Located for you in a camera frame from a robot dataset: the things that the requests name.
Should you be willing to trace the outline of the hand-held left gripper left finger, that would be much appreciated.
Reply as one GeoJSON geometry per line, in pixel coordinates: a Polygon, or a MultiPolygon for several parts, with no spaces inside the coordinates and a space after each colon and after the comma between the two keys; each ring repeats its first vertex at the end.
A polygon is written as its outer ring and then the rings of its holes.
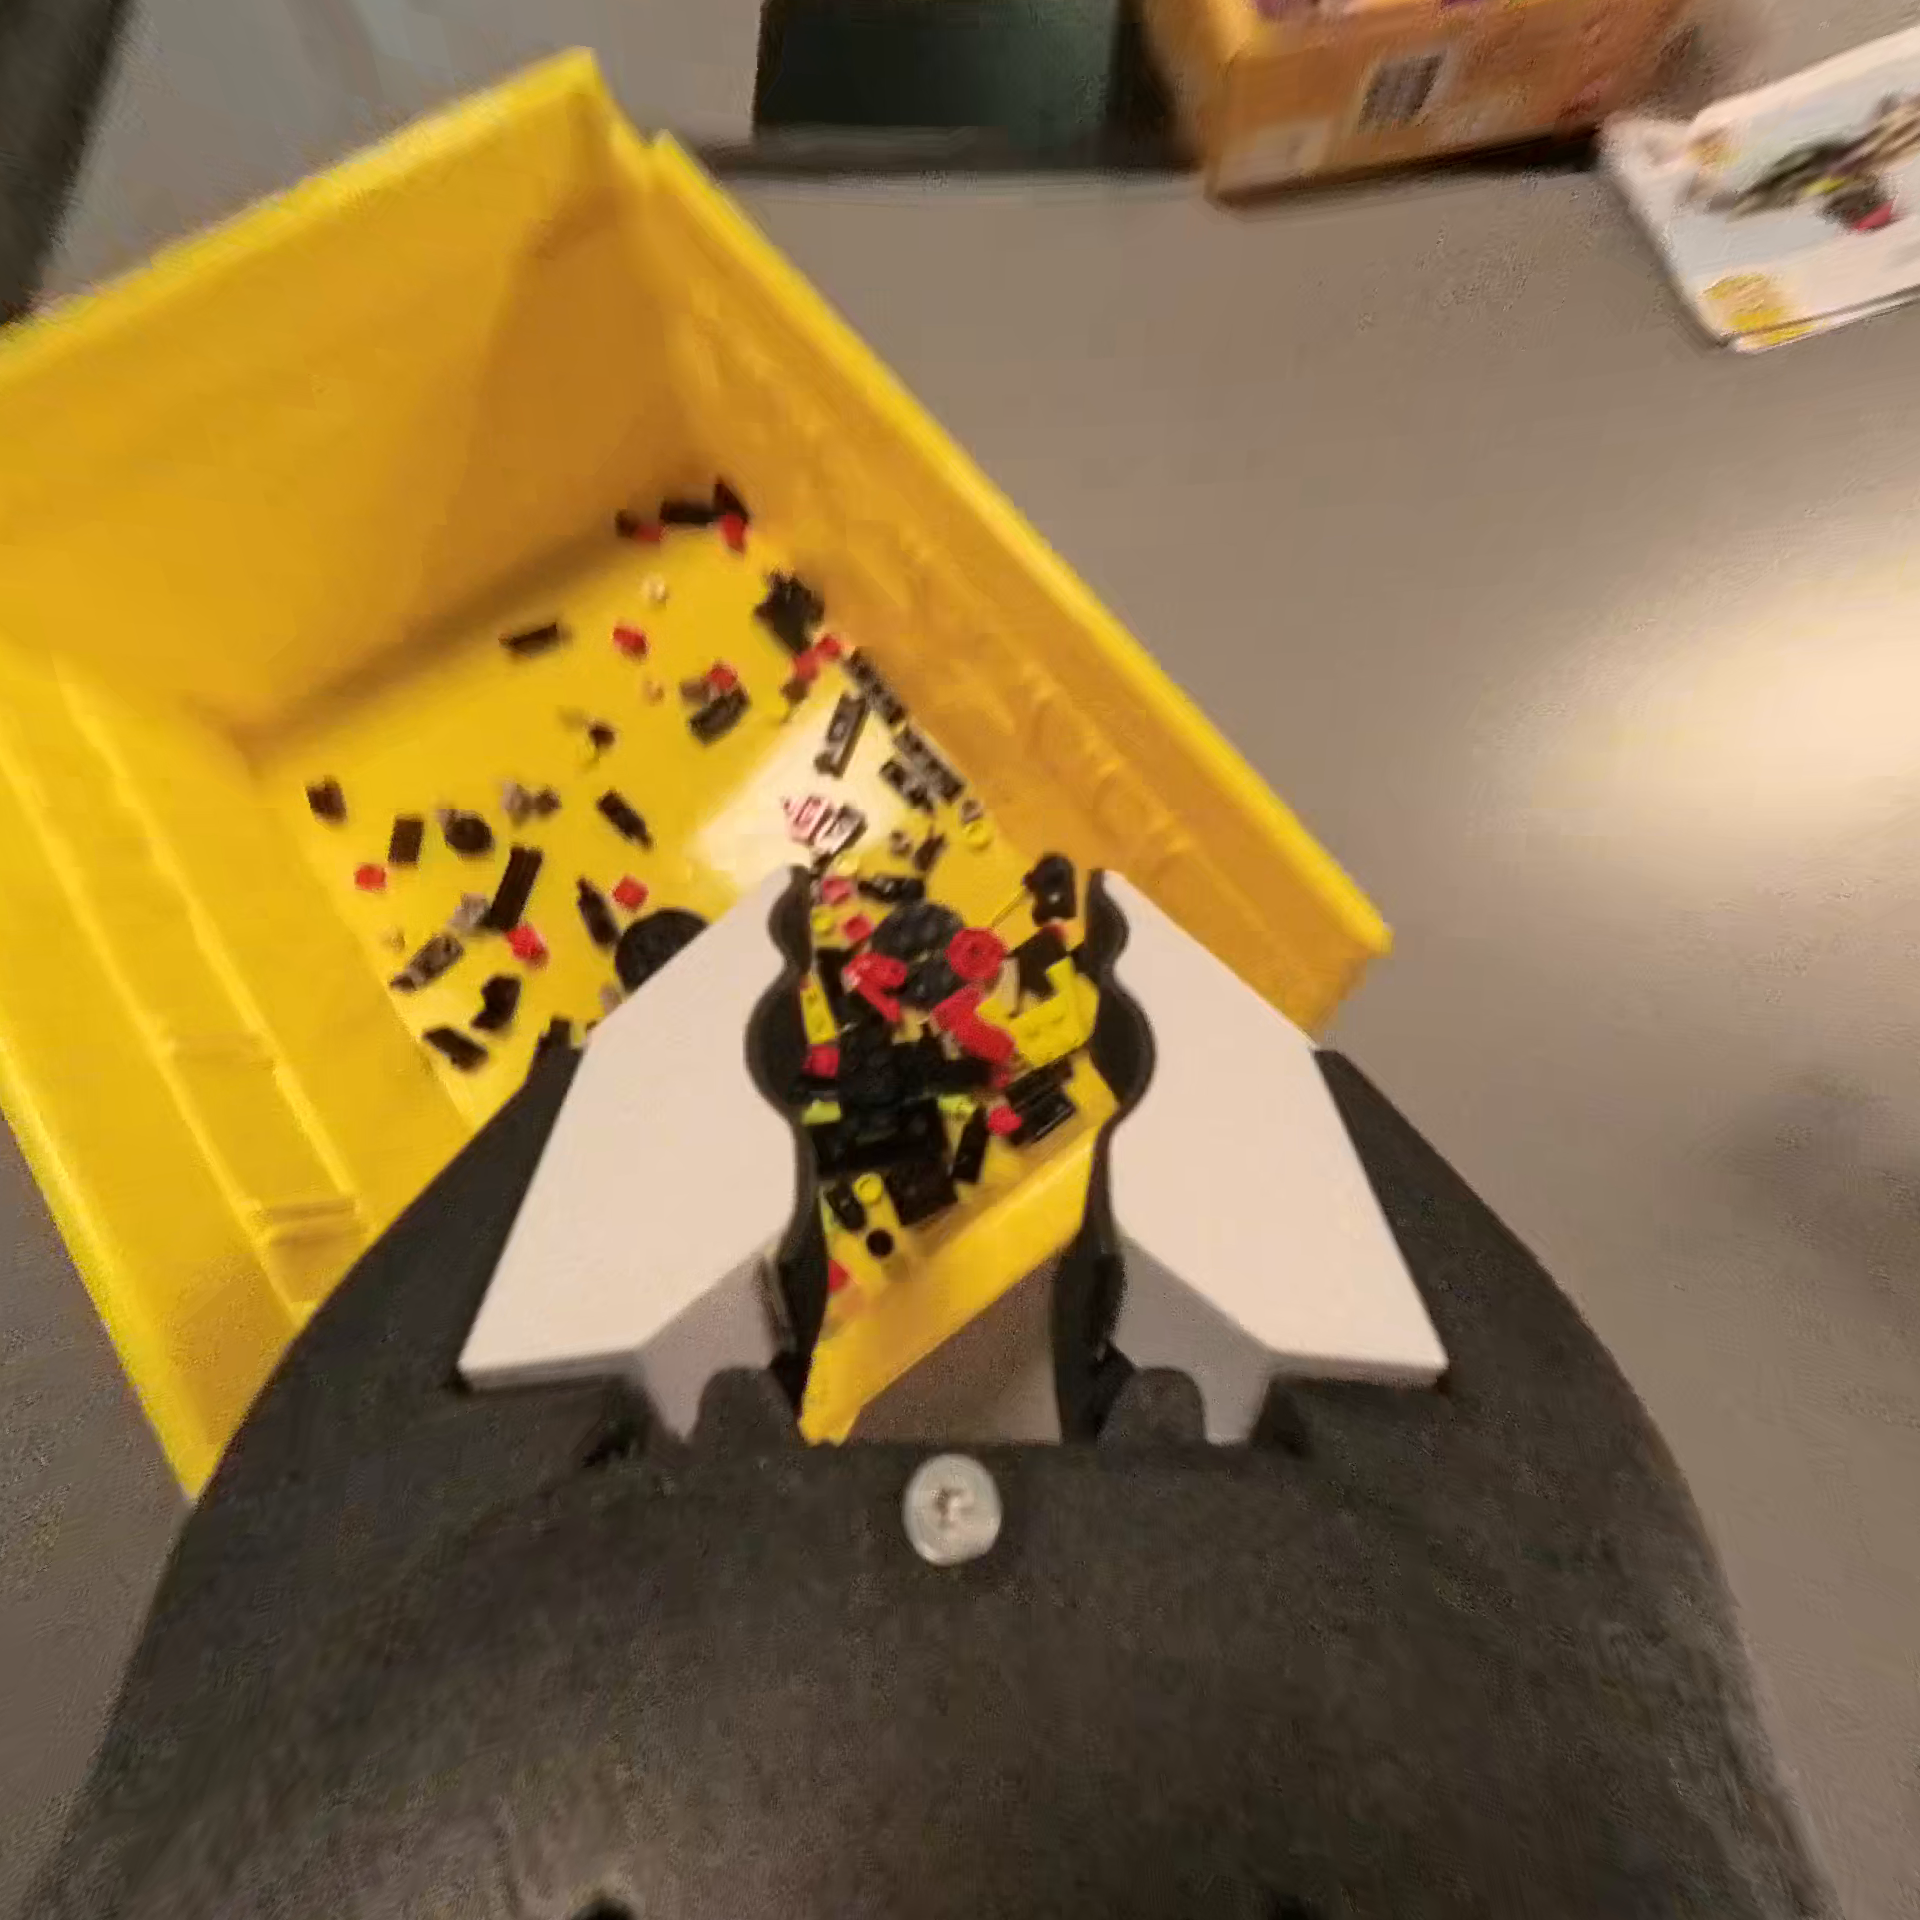
{"type": "Polygon", "coordinates": [[[800,1418],[826,1251],[776,1065],[806,921],[810,879],[774,871],[597,1024],[460,1353],[470,1390],[615,1379],[690,1439],[708,1382],[756,1372],[800,1418]]]}

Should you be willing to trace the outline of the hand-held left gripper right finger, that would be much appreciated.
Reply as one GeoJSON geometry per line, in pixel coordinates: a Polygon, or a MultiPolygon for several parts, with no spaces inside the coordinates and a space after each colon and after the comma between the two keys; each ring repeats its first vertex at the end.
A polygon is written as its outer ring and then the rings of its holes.
{"type": "Polygon", "coordinates": [[[1088,880],[1090,1063],[1116,1095],[1050,1286],[1061,1435],[1176,1376],[1208,1444],[1280,1386],[1426,1393],[1450,1356],[1318,1048],[1118,871],[1088,880]]]}

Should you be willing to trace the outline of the pile of toy bricks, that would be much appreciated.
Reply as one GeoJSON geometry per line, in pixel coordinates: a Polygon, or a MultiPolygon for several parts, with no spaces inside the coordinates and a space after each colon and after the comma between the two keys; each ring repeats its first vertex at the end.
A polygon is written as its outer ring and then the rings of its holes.
{"type": "Polygon", "coordinates": [[[1011,842],[847,614],[726,502],[480,622],[302,748],[311,848],[469,1124],[624,995],[619,931],[810,880],[776,1065],[820,1179],[827,1329],[924,1280],[980,1303],[980,1219],[1085,1193],[1116,1095],[1064,856],[1011,842]]]}

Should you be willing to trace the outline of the yellow plastic bin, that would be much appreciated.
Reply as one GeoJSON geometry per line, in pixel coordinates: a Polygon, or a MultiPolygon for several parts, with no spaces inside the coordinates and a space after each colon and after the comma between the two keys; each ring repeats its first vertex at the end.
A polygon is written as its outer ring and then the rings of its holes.
{"type": "Polygon", "coordinates": [[[1116,866],[1324,1026],[1365,892],[587,55],[5,334],[5,1114],[196,1497],[370,1241],[720,919],[856,654],[934,879],[1116,866]]]}

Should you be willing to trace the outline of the colourful toy set box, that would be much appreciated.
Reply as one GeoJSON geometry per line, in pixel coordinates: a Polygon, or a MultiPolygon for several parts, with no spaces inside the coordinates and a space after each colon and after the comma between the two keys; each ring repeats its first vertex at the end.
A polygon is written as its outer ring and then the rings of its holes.
{"type": "Polygon", "coordinates": [[[1140,2],[1214,203],[1594,134],[1656,83],[1682,2],[1140,2]]]}

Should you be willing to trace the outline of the black round toy plate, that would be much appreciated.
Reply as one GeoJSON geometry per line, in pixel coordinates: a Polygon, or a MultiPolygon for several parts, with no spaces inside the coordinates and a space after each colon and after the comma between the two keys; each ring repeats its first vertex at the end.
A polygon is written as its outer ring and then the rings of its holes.
{"type": "Polygon", "coordinates": [[[613,946],[613,970],[621,995],[638,995],[678,953],[696,942],[707,929],[707,916],[677,905],[638,914],[619,931],[613,946]]]}

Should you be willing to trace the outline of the closed instruction booklet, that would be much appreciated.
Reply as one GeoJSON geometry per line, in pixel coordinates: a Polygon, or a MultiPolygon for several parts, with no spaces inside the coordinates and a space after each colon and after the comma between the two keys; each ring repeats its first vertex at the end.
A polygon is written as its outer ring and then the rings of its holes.
{"type": "Polygon", "coordinates": [[[1688,120],[1621,115],[1599,167],[1693,326],[1765,352],[1917,300],[1917,30],[1688,120]]]}

